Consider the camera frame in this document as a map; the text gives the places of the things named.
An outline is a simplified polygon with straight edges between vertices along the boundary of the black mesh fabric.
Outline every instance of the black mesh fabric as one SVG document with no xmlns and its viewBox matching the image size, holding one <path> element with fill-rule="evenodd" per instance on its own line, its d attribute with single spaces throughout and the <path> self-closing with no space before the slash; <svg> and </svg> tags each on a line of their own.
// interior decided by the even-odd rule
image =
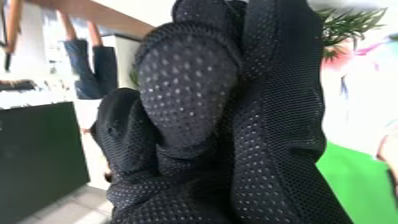
<svg viewBox="0 0 398 224">
<path fill-rule="evenodd" d="M 100 106 L 113 223 L 353 223 L 315 166 L 321 18 L 305 0 L 253 0 L 237 43 L 232 5 L 202 2 L 179 1 L 184 21 L 143 43 L 141 93 Z"/>
<path fill-rule="evenodd" d="M 184 148 L 210 137 L 239 78 L 239 49 L 200 23 L 173 23 L 148 36 L 138 62 L 143 104 L 164 145 Z"/>
</svg>

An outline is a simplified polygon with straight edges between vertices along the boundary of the ceiling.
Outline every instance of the ceiling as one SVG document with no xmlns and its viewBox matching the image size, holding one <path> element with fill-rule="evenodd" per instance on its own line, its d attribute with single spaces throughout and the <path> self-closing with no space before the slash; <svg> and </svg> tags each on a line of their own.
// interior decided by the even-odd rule
<svg viewBox="0 0 398 224">
<path fill-rule="evenodd" d="M 154 26 L 171 22 L 177 0 L 93 0 Z"/>
<path fill-rule="evenodd" d="M 93 0 L 154 26 L 171 22 L 171 9 L 177 0 Z M 398 8 L 397 0 L 308 0 L 314 8 Z"/>
</svg>

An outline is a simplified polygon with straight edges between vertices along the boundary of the black pants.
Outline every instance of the black pants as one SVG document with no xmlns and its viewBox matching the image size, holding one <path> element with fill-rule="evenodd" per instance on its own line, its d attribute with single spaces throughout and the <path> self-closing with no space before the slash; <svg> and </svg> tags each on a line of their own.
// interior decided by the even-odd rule
<svg viewBox="0 0 398 224">
<path fill-rule="evenodd" d="M 97 46 L 95 72 L 90 66 L 88 41 L 72 40 L 65 42 L 67 52 L 72 59 L 74 72 L 81 76 L 75 83 L 79 99 L 102 99 L 118 89 L 118 63 L 113 47 Z"/>
</svg>

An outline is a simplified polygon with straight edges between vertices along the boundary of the green panel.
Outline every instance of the green panel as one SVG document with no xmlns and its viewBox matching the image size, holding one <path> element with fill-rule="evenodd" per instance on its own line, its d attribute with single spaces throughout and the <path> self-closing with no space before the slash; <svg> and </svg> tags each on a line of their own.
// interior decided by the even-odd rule
<svg viewBox="0 0 398 224">
<path fill-rule="evenodd" d="M 0 223 L 17 223 L 88 181 L 74 104 L 3 110 Z"/>
<path fill-rule="evenodd" d="M 356 224 L 397 224 L 398 210 L 388 166 L 365 153 L 330 143 L 319 162 Z"/>
</svg>

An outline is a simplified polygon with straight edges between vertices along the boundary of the black fabric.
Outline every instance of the black fabric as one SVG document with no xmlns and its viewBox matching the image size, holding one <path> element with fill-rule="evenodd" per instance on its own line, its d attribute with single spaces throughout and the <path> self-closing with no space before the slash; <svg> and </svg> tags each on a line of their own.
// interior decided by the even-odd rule
<svg viewBox="0 0 398 224">
<path fill-rule="evenodd" d="M 315 166 L 322 21 L 305 0 L 235 7 L 179 1 L 138 54 L 141 93 L 100 106 L 113 223 L 353 223 Z"/>
</svg>

